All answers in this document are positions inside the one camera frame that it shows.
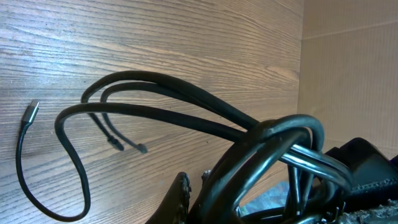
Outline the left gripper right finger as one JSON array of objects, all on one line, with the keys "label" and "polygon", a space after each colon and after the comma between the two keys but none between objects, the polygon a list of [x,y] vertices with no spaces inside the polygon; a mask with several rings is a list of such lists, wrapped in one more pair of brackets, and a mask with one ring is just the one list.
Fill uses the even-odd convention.
[{"label": "left gripper right finger", "polygon": [[353,188],[333,223],[397,223],[397,162],[354,138],[326,154],[348,167]]}]

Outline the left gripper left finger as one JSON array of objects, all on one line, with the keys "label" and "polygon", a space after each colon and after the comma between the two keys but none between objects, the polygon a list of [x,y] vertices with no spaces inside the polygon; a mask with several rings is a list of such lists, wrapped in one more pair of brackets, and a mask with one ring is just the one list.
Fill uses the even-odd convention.
[{"label": "left gripper left finger", "polygon": [[188,174],[179,172],[155,213],[146,224],[185,224],[190,201]]}]

